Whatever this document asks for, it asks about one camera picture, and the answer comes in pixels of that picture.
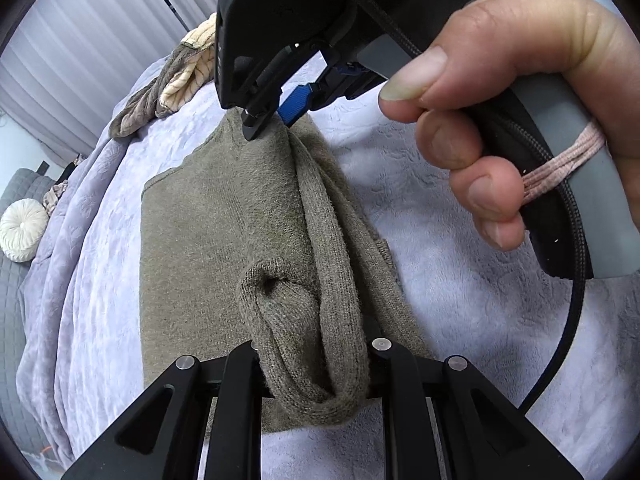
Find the person right hand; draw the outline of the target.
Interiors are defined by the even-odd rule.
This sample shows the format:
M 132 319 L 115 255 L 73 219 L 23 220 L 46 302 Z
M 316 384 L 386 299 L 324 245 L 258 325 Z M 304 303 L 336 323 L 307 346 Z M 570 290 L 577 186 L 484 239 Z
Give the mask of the person right hand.
M 491 247 L 523 243 L 523 183 L 482 154 L 462 108 L 498 96 L 519 76 L 560 73 L 600 122 L 631 214 L 639 213 L 639 43 L 594 0 L 476 0 L 454 12 L 424 53 L 384 84 L 382 113 L 416 124 L 416 144 L 450 173 L 457 201 Z

